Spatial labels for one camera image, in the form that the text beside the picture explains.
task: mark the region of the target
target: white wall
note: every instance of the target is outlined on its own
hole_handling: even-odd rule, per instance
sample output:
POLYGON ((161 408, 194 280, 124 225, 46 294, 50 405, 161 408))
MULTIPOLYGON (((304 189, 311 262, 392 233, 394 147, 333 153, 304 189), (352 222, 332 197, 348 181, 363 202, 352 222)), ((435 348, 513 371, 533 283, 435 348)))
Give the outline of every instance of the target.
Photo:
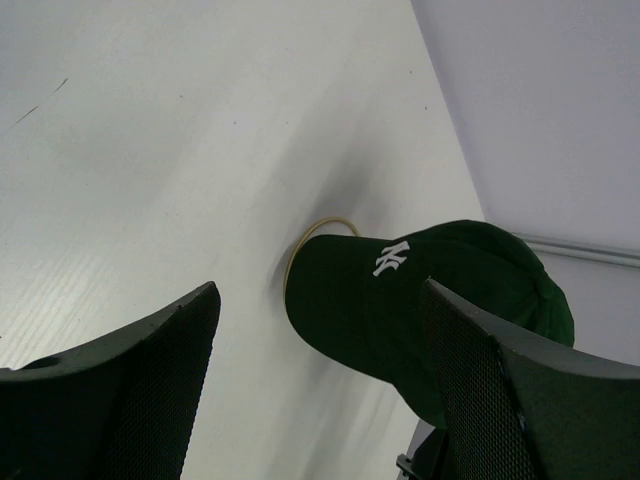
POLYGON ((637 0, 413 0, 485 217, 640 248, 637 0))
POLYGON ((575 348, 640 365, 640 271, 558 255, 540 258, 569 301, 575 348))

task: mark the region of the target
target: baseball cap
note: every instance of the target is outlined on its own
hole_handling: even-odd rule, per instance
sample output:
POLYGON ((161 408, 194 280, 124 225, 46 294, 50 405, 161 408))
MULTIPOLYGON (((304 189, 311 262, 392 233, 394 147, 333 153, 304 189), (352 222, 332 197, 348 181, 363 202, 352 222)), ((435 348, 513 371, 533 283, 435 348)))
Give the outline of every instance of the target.
POLYGON ((443 427, 418 312, 427 278, 504 320, 573 346, 564 293, 533 251, 505 230, 470 220, 391 241, 312 238, 292 263, 287 314, 311 346, 393 383, 418 416, 443 427))

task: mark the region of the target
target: metal pipe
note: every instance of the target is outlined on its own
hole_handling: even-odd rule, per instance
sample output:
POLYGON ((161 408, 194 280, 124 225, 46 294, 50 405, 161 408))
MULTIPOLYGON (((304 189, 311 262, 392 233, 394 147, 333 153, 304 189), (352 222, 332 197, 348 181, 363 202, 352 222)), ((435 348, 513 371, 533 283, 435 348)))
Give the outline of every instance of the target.
POLYGON ((549 253, 552 255, 580 258, 582 260, 640 269, 640 252, 636 250, 603 247, 600 245, 570 242, 523 233, 516 233, 515 235, 524 240, 532 250, 539 253, 549 253))

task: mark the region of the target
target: ny logo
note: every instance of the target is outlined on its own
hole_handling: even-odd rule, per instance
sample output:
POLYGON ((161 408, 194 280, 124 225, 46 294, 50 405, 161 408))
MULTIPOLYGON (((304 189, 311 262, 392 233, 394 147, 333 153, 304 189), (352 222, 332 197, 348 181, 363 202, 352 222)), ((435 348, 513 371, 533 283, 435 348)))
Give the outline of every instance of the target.
POLYGON ((407 259, 406 257, 398 257, 398 253, 404 252, 406 250, 411 250, 411 247, 406 241, 382 250, 382 256, 376 260, 376 265, 378 266, 378 268, 375 272, 373 272, 373 276, 377 277, 387 268, 393 268, 394 270, 397 270, 398 267, 407 259))

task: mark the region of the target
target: yellow cord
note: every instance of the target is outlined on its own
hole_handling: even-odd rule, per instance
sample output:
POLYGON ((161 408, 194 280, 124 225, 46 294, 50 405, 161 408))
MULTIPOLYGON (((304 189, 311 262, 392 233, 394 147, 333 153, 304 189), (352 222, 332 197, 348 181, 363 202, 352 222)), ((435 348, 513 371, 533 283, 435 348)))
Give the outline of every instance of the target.
POLYGON ((356 226, 346 218, 342 218, 342 217, 323 218, 321 220, 318 220, 313 225, 311 225, 311 227, 309 227, 309 229, 304 233, 304 235, 302 235, 302 237, 300 238, 300 241, 298 241, 296 248, 293 249, 293 253, 291 254, 291 258, 289 259, 289 263, 287 264, 287 270, 284 273, 284 288, 282 293, 283 299, 286 299, 287 282, 289 281, 289 273, 291 273, 291 266, 293 265, 293 260, 296 258, 296 255, 298 254, 302 246, 305 243, 307 243, 307 240, 309 240, 309 237, 313 235, 313 232, 315 232, 321 226, 326 225, 328 223, 341 223, 342 225, 347 226, 356 237, 360 236, 360 232, 358 231, 356 226))

